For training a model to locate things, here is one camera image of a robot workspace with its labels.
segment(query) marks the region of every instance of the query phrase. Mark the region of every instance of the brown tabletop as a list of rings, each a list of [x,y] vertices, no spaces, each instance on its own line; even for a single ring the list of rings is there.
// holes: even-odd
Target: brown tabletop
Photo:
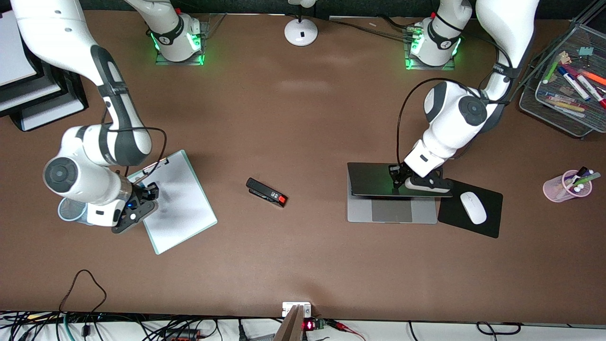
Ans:
[[[572,139],[510,105],[492,132],[446,175],[503,193],[499,238],[441,223],[346,220],[348,162],[394,162],[404,96],[447,76],[475,86],[494,51],[468,39],[455,72],[406,70],[401,43],[316,21],[320,35],[291,46],[283,16],[227,16],[208,41],[206,65],[154,65],[136,12],[86,12],[143,122],[185,149],[219,223],[156,255],[143,225],[123,235],[66,223],[42,182],[63,132],[97,123],[102,101],[38,130],[0,121],[0,309],[56,310],[75,272],[107,290],[101,311],[277,316],[282,301],[309,300],[325,317],[606,323],[606,191],[554,204],[542,183],[586,165],[606,172],[606,138]],[[354,21],[391,30],[378,19]],[[535,49],[564,21],[539,21]],[[427,128],[417,91],[402,118],[402,154]],[[161,146],[154,135],[153,162]],[[284,209],[250,195],[248,177],[290,197]],[[101,298],[82,278],[66,309]]]

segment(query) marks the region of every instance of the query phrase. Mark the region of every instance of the round white camera base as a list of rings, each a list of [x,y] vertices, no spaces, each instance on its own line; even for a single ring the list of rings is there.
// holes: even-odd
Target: round white camera base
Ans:
[[[318,28],[309,19],[292,20],[284,27],[284,36],[286,40],[295,46],[307,46],[313,43],[318,37]]]

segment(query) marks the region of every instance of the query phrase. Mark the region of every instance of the white computer mouse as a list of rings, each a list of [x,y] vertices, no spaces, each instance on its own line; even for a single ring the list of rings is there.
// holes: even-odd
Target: white computer mouse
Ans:
[[[480,198],[474,192],[465,192],[461,194],[461,202],[465,212],[471,219],[471,222],[479,225],[486,221],[486,210],[480,201]]]

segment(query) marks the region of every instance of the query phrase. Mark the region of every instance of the black mouse pad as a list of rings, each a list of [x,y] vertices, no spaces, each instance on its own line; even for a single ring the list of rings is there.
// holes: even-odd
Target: black mouse pad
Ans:
[[[499,237],[499,227],[501,225],[501,209],[503,207],[503,195],[501,193],[489,191],[470,184],[452,180],[454,186],[452,189],[452,198],[440,199],[440,211],[438,212],[438,221],[458,228],[466,229],[475,233],[487,235],[489,237]],[[469,219],[463,203],[461,194],[465,192],[475,193],[486,211],[486,221],[481,224],[474,224]]]

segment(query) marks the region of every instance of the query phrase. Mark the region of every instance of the pink pen cup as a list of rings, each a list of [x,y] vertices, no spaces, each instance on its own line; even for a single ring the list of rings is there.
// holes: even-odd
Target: pink pen cup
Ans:
[[[554,203],[561,203],[562,201],[566,201],[568,199],[583,198],[588,196],[593,187],[591,185],[591,181],[585,183],[583,189],[581,189],[579,192],[575,192],[573,190],[574,187],[566,189],[564,178],[576,173],[577,170],[569,170],[563,175],[546,181],[543,184],[543,194],[545,194],[545,196]]]

